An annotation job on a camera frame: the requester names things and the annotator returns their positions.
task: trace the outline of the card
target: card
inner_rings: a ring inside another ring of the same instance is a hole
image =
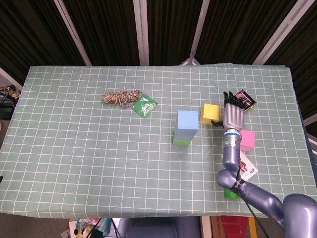
[[[240,151],[240,166],[240,176],[245,181],[249,180],[258,172],[258,169],[251,163],[242,151]]]
[[[70,229],[64,231],[62,234],[60,234],[62,238],[71,238]]]
[[[235,96],[238,99],[242,100],[242,106],[243,106],[243,110],[246,112],[247,110],[251,109],[257,102],[253,100],[253,98],[251,98],[249,96],[249,94],[247,94],[247,92],[245,92],[244,90],[241,90],[240,92],[236,93]]]

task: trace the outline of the pink cube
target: pink cube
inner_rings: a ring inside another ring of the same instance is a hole
[[[242,151],[252,150],[255,146],[256,134],[253,131],[249,130],[242,130],[240,131],[240,134],[242,136],[240,149]]]

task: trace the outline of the wire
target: wire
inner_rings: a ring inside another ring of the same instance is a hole
[[[258,225],[261,227],[262,231],[264,232],[264,235],[266,236],[266,238],[269,238],[266,230],[264,229],[264,227],[262,226],[261,222],[259,221],[258,217],[254,214],[253,210],[251,209],[250,205],[247,203],[247,201],[245,200],[244,198],[244,195],[242,193],[242,191],[240,191],[240,195],[241,195],[241,198],[242,200],[246,203],[248,209],[250,210],[250,212],[252,213],[252,215],[254,216],[254,218],[256,219]]]
[[[13,105],[13,109],[15,109],[15,105],[14,105],[14,102],[11,100],[11,102],[12,102],[12,105]]]
[[[236,176],[236,179],[238,180],[240,178],[240,170],[241,170],[241,167],[239,167],[239,170],[238,170],[238,173],[237,173],[237,176]],[[248,209],[250,210],[250,212],[252,213],[252,215],[254,216],[254,219],[257,221],[258,225],[260,226],[260,228],[262,229],[262,231],[264,232],[264,235],[266,236],[266,238],[269,238],[266,230],[264,229],[262,223],[259,221],[258,217],[255,215],[255,213],[253,212],[252,208],[250,207],[250,205],[248,204],[248,202],[246,201],[244,195],[243,195],[243,192],[239,189],[239,192],[240,192],[240,195],[241,195],[241,198],[242,200],[245,202],[245,204],[247,205]]]
[[[113,219],[112,219],[112,218],[110,218],[110,219],[111,219],[111,222],[112,222],[112,225],[113,225],[113,228],[114,228],[115,236],[116,236],[117,238],[119,238],[119,237],[118,237],[119,231],[118,231],[118,229],[117,229],[117,226],[115,225]]]
[[[100,221],[101,221],[101,218],[98,220],[98,222],[95,224],[95,226],[91,229],[91,231],[88,233],[88,235],[86,236],[86,238],[89,238],[89,236],[91,236],[91,233],[92,233],[93,230],[97,227],[97,225],[99,224]]]
[[[4,96],[3,98],[1,98],[1,106],[3,106],[3,103],[6,102],[6,101],[11,101],[10,98],[8,98],[7,96]]]

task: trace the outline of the stacked blocks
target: stacked blocks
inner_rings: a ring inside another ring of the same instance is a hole
[[[198,112],[178,111],[173,144],[189,146],[199,129]]]
[[[220,121],[220,106],[205,103],[200,113],[200,123],[211,125],[211,121]]]
[[[256,135],[253,131],[249,130],[242,130],[240,131],[241,134],[241,143],[240,143],[240,149],[242,151],[250,151],[255,146],[255,138]]]

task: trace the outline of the black curtain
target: black curtain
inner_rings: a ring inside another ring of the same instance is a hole
[[[190,54],[202,0],[148,0],[150,65],[179,65]]]
[[[140,65],[131,0],[64,0],[92,65]]]
[[[303,118],[317,113],[316,1],[265,64],[284,64],[289,67]]]
[[[315,121],[312,124],[309,124],[306,126],[306,131],[310,135],[313,135],[314,137],[317,137],[317,121]]]
[[[0,66],[20,84],[32,65],[84,65],[53,0],[3,0],[0,16]]]
[[[211,0],[195,59],[252,64],[296,0]]]

